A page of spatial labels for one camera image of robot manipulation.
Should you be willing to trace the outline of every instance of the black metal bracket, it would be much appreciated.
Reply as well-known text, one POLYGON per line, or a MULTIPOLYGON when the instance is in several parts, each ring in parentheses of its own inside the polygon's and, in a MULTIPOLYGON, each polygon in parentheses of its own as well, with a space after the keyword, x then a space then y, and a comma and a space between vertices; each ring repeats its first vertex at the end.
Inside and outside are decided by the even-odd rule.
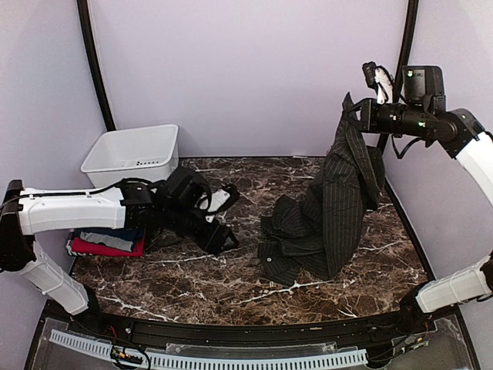
MULTIPOLYGON (((414 38, 414 29, 416 28, 416 19, 418 18, 418 4, 419 0, 409 0, 407 4, 406 24, 404 26, 404 34, 402 35, 401 51, 399 53, 399 60, 397 62, 397 70, 395 73, 394 81, 394 96, 393 101, 398 102, 401 96, 401 90, 403 85, 403 79, 401 70, 402 67, 409 63, 409 56, 411 55, 411 46, 414 38)), ((385 151, 387 146, 389 135, 383 133, 378 138, 377 147, 381 152, 385 151)))
POLYGON ((101 69, 99 68, 98 54, 94 43, 94 35, 92 34, 91 15, 89 13, 88 0, 77 0, 79 8, 79 20, 84 38, 84 46, 86 47, 87 61, 91 69, 92 83, 98 97, 99 108, 101 109, 102 118, 105 121, 107 131, 115 131, 116 126, 109 107, 108 96, 104 82, 102 81, 101 69))
POLYGON ((21 180, 10 182, 3 200, 0 213, 0 269, 3 271, 20 271, 30 261, 36 261, 32 248, 33 236, 22 234, 18 212, 21 205, 18 197, 22 187, 21 180))

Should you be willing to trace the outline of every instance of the white plastic basket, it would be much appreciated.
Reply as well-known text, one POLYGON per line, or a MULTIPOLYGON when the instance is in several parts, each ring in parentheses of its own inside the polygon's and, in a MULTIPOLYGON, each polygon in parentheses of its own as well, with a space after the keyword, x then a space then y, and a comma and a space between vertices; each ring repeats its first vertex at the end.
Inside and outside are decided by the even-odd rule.
POLYGON ((178 166, 177 125, 104 133, 81 165, 95 187, 126 177, 165 180, 178 166))

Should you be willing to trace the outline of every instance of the brown marble tabletop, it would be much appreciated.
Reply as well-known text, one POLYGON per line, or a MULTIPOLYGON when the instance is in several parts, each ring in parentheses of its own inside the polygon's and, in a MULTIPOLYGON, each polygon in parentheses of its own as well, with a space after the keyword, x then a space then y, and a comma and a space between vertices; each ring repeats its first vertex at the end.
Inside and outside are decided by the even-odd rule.
POLYGON ((300 199, 321 158, 190 159, 214 189, 235 183, 241 198, 220 219, 240 248, 204 254, 172 232, 149 238, 145 255, 79 257, 73 276, 94 288, 106 312, 134 318, 216 325, 282 325, 375 315, 398 309, 426 274, 388 197, 364 218, 350 263, 331 281, 303 271, 285 288, 263 278, 257 259, 260 215, 282 194, 300 199))

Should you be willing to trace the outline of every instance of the lavender wall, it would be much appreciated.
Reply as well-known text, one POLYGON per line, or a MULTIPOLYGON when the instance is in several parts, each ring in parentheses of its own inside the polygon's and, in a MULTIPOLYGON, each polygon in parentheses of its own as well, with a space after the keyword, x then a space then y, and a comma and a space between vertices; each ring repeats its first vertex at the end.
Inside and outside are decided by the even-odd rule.
POLYGON ((361 65, 394 70, 406 1, 93 0, 119 128, 180 125, 182 156, 323 155, 361 65))
MULTIPOLYGON (((79 167, 104 123, 76 2, 0 0, 0 9, 0 197, 16 178, 40 189, 89 187, 79 167)), ((69 268, 66 232, 39 240, 69 268)), ((21 369, 45 300, 7 273, 0 292, 0 369, 21 369)))
MULTIPOLYGON (((471 110, 493 130, 493 2, 420 2, 411 63, 441 66, 448 108, 471 110)), ((399 140, 401 147, 407 140, 399 140)), ((493 249, 493 210, 469 175, 435 144, 419 144, 403 160, 390 146, 387 175, 438 278, 467 267, 493 249)), ((461 309, 481 367, 493 368, 493 304, 461 309)))

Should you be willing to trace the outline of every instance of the stack of folded clothes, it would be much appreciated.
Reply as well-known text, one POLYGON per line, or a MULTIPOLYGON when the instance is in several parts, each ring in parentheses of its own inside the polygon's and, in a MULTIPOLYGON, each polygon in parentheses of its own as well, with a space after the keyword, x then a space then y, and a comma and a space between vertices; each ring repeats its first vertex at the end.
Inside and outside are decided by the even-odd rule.
POLYGON ((137 229, 75 229, 66 248, 71 256, 140 257, 144 252, 144 237, 145 231, 137 229))

